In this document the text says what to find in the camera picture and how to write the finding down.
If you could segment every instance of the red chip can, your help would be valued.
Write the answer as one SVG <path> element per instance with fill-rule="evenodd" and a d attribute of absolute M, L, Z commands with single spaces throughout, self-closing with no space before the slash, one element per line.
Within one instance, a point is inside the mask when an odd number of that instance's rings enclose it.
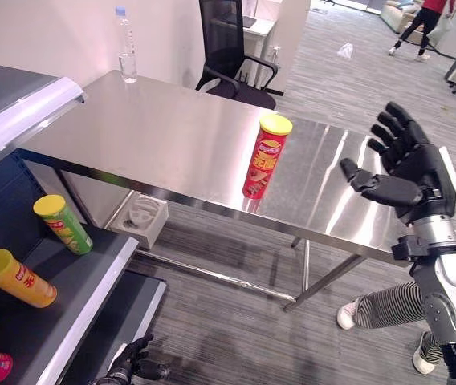
<path fill-rule="evenodd" d="M 292 122 L 281 115 L 265 115 L 260 118 L 260 131 L 242 190 L 245 197 L 262 198 L 291 130 Z"/>

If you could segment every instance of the bottle cap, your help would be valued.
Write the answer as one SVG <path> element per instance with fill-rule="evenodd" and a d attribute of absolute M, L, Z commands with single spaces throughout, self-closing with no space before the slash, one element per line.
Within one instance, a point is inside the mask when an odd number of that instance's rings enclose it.
<path fill-rule="evenodd" d="M 116 15 L 117 16 L 126 16 L 126 9 L 123 6 L 117 6 Z"/>

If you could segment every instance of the white box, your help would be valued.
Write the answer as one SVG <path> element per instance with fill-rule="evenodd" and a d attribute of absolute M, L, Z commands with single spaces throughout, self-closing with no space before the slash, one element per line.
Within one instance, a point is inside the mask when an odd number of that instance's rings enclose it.
<path fill-rule="evenodd" d="M 126 233 L 150 250 L 169 218 L 167 202 L 134 192 L 112 221 L 110 230 Z"/>

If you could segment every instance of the plastic bag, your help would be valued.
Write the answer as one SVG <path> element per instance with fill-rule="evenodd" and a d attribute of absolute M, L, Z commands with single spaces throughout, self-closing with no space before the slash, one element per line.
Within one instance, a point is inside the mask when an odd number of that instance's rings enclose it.
<path fill-rule="evenodd" d="M 337 52 L 339 56 L 350 59 L 353 53 L 353 45 L 351 43 L 345 43 Z"/>
<path fill-rule="evenodd" d="M 440 38 L 446 34 L 448 30 L 453 28 L 453 22 L 450 18 L 442 17 L 437 26 L 428 33 L 428 38 L 430 39 L 430 45 L 432 47 L 436 46 Z"/>

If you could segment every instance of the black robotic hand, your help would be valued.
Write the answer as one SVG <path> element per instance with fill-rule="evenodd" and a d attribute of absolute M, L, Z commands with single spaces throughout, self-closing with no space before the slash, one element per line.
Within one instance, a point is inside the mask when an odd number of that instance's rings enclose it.
<path fill-rule="evenodd" d="M 133 376 L 151 380 L 165 379 L 169 367 L 146 359 L 148 352 L 145 349 L 151 340 L 153 335 L 147 334 L 129 343 L 112 362 L 107 376 L 95 379 L 92 385 L 130 385 Z"/>
<path fill-rule="evenodd" d="M 151 340 L 153 340 L 153 335 L 147 334 L 129 343 L 112 363 L 107 377 L 118 379 L 123 385 L 129 385 L 136 363 L 148 356 L 145 349 Z"/>
<path fill-rule="evenodd" d="M 359 169 L 346 158 L 340 162 L 355 191 L 372 201 L 393 206 L 406 225 L 430 215 L 454 215 L 456 190 L 450 175 L 455 173 L 449 156 L 430 143 L 421 126 L 402 107 L 390 102 L 378 116 L 368 146 L 380 154 L 389 174 L 375 175 Z"/>

